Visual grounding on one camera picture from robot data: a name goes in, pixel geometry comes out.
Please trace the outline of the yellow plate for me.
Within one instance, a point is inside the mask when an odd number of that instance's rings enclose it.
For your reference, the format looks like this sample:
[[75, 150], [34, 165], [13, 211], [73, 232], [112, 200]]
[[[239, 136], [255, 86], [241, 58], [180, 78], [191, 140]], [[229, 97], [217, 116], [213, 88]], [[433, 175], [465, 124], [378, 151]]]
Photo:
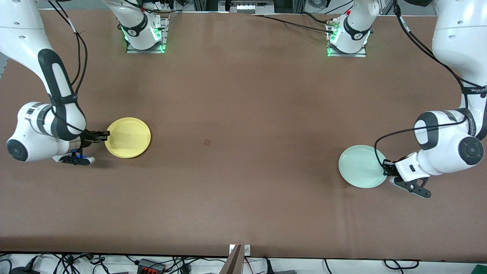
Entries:
[[135, 158], [143, 154], [151, 144], [151, 130], [143, 120], [126, 117], [121, 118], [108, 127], [110, 135], [105, 147], [119, 158]]

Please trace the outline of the black box with red parts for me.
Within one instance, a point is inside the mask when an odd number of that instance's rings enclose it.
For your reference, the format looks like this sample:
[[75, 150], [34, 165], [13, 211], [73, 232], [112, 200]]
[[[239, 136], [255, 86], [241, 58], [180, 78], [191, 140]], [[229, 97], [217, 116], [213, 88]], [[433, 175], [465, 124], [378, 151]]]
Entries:
[[166, 270], [166, 265], [157, 263], [155, 261], [141, 259], [136, 261], [136, 274], [163, 274]]

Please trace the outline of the black adapter block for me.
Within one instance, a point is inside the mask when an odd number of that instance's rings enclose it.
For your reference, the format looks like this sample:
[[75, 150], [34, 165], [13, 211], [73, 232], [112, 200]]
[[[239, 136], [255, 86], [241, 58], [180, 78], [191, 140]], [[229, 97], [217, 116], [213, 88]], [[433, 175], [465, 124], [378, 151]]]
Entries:
[[10, 274], [40, 274], [34, 269], [34, 264], [38, 256], [33, 257], [25, 266], [13, 268]]

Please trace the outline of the pale green plate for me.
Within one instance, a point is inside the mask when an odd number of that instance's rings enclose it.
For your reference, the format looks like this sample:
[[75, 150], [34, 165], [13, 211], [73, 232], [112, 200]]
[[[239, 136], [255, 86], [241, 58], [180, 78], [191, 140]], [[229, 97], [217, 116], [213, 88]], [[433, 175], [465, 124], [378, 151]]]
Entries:
[[355, 145], [343, 151], [339, 158], [339, 172], [348, 184], [369, 189], [381, 185], [385, 180], [381, 163], [384, 154], [367, 145]]

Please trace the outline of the white device in rack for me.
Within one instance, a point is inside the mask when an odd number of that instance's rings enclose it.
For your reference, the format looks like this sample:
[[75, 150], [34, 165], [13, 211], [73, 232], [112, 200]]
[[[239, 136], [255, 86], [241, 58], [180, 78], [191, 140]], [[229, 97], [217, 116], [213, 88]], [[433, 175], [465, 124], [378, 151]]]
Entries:
[[247, 14], [266, 14], [274, 12], [274, 5], [269, 2], [237, 2], [233, 4], [230, 11]]

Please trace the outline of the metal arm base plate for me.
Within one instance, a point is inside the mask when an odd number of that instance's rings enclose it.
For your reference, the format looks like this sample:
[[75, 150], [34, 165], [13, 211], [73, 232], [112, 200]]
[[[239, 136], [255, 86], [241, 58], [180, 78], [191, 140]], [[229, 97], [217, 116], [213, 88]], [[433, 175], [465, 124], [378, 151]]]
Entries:
[[128, 54], [163, 54], [166, 49], [169, 18], [147, 16], [135, 27], [121, 26]]
[[327, 38], [327, 55], [329, 57], [366, 57], [365, 45], [370, 30], [359, 32], [347, 28], [345, 19], [333, 18], [326, 22], [326, 30], [331, 33]]

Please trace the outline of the brown table cover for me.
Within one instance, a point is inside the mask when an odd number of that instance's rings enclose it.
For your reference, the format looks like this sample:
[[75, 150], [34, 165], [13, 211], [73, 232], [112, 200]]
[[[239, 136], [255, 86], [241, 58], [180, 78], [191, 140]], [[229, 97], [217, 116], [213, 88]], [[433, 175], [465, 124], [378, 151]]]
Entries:
[[118, 158], [93, 144], [89, 166], [15, 160], [17, 112], [47, 96], [8, 61], [0, 250], [487, 261], [487, 159], [431, 178], [427, 199], [339, 173], [346, 148], [459, 106], [455, 79], [394, 17], [376, 19], [366, 57], [327, 57], [323, 33], [249, 14], [179, 14], [164, 54], [126, 53], [110, 10], [68, 14], [88, 46], [88, 128], [139, 118], [151, 145]]

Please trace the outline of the wooden post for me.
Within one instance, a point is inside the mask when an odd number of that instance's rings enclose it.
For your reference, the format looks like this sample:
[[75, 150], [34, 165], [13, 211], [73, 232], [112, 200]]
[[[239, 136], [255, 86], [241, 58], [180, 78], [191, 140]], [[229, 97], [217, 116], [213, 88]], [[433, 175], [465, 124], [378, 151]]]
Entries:
[[233, 252], [228, 256], [219, 274], [242, 274], [245, 260], [244, 245], [236, 244]]

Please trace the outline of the aluminium frame rack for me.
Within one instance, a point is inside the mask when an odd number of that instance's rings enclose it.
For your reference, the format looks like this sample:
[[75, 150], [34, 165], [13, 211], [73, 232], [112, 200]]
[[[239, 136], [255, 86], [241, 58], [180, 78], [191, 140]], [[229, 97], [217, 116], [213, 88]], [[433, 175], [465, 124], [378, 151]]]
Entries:
[[274, 5], [274, 13], [300, 13], [306, 6], [306, 0], [186, 0], [195, 11], [229, 12], [237, 2], [269, 2]]

